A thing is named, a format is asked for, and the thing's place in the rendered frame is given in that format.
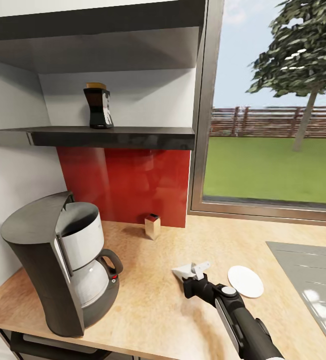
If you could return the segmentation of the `bottle of coffee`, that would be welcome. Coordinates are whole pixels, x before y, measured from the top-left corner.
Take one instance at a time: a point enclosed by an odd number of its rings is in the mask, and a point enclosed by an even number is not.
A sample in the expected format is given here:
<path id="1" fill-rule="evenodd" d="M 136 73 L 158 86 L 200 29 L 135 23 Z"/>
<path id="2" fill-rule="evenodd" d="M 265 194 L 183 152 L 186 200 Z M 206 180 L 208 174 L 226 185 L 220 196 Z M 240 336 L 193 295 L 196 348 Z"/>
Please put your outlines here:
<path id="1" fill-rule="evenodd" d="M 90 108 L 89 127 L 91 129 L 114 128 L 109 110 L 110 91 L 100 82 L 86 83 L 83 89 Z"/>

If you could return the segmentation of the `saucer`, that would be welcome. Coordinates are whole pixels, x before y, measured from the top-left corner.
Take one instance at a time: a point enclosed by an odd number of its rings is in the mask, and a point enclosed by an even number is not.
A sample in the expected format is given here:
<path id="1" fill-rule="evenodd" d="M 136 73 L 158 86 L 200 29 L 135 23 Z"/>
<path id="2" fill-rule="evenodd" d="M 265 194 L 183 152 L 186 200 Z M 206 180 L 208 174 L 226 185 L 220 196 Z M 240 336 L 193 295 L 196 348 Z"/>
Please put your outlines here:
<path id="1" fill-rule="evenodd" d="M 264 285 L 260 277 L 251 269 L 236 265 L 228 270 L 228 279 L 233 288 L 250 298 L 260 297 Z"/>

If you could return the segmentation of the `paper coffee filter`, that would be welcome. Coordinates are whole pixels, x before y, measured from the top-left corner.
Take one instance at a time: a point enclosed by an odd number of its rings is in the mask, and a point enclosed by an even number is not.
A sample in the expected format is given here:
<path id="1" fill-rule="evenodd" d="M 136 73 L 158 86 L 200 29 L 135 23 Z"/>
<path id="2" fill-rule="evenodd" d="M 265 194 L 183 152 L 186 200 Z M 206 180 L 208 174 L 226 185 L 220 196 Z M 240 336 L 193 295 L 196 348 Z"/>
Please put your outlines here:
<path id="1" fill-rule="evenodd" d="M 187 279 L 187 277 L 191 278 L 196 275 L 191 272 L 191 269 L 195 266 L 196 266 L 196 264 L 194 262 L 191 262 L 191 263 L 185 264 L 183 266 L 172 268 L 171 270 L 175 275 L 177 275 L 182 280 L 182 278 Z"/>

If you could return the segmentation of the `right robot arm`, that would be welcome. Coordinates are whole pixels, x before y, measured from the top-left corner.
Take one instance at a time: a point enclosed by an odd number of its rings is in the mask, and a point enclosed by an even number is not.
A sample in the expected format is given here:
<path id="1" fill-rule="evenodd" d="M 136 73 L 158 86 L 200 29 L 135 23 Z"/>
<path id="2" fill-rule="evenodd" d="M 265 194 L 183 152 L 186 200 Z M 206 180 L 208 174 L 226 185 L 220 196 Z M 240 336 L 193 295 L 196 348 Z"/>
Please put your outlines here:
<path id="1" fill-rule="evenodd" d="M 208 281 L 203 271 L 210 267 L 209 261 L 197 264 L 191 269 L 195 276 L 182 278 L 184 296 L 187 299 L 198 296 L 217 309 L 242 360 L 285 360 L 273 344 L 266 325 L 246 308 L 240 292 L 234 287 Z"/>

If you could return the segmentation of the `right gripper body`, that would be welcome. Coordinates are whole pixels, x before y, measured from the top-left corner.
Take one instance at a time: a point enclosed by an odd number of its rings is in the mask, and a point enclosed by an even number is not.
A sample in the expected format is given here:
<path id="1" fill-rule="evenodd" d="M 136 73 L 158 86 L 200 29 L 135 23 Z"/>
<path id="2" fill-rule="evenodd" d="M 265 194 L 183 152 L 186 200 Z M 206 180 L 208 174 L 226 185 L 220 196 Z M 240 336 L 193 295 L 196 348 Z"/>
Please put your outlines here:
<path id="1" fill-rule="evenodd" d="M 204 299 L 204 289 L 206 285 L 210 284 L 211 282 L 208 281 L 208 275 L 206 273 L 203 273 L 203 275 L 204 278 L 201 280 L 194 280 L 193 277 L 189 280 L 186 279 L 187 281 L 181 280 L 183 282 L 184 296 L 187 299 L 198 296 L 199 298 L 207 302 Z"/>

